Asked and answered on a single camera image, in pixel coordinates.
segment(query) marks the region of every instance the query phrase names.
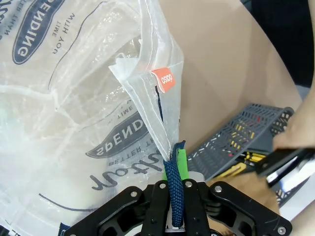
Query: orange daiso label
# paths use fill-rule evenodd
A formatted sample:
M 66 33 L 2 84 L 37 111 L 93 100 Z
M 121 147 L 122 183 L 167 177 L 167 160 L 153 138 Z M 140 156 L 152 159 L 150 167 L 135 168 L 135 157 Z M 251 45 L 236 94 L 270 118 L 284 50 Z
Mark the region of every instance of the orange daiso label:
M 175 78 L 167 67 L 151 71 L 157 77 L 160 90 L 165 93 L 175 85 Z

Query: green tape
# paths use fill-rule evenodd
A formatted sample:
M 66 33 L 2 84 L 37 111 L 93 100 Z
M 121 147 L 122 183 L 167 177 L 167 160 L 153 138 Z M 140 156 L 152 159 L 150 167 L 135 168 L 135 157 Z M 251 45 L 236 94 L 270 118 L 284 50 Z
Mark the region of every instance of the green tape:
M 178 166 L 179 174 L 181 175 L 181 179 L 184 180 L 184 179 L 189 178 L 185 149 L 178 150 L 177 166 Z

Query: clear vinyl pouch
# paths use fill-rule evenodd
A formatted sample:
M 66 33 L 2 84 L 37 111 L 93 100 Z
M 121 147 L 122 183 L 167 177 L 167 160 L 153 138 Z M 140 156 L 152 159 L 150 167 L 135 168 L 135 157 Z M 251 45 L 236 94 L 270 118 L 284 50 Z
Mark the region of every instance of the clear vinyl pouch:
M 57 236 L 163 171 L 178 141 L 183 54 L 157 0 L 7 2 L 0 222 Z M 151 72 L 162 67 L 176 79 L 163 94 Z

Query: blue braided cord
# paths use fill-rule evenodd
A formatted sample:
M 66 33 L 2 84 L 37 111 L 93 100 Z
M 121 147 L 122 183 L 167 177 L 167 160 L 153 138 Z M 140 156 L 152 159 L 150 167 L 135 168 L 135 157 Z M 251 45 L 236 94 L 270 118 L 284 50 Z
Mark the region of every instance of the blue braided cord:
M 185 141 L 174 145 L 171 160 L 164 161 L 165 173 L 168 182 L 168 188 L 172 207 L 172 225 L 181 227 L 184 217 L 184 188 L 181 176 L 177 167 L 178 149 L 183 149 Z

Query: green object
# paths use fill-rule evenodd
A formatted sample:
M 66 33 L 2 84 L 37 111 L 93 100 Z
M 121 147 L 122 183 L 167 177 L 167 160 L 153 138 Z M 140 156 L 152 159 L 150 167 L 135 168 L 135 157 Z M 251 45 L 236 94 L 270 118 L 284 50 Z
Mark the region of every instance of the green object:
M 184 179 L 189 178 L 188 168 L 187 168 L 187 157 L 186 157 L 186 150 L 185 149 L 179 149 L 178 150 L 177 166 L 178 166 L 178 170 L 179 170 L 179 174 L 181 176 L 181 179 L 184 180 Z M 163 172 L 162 180 L 167 180 L 165 169 Z

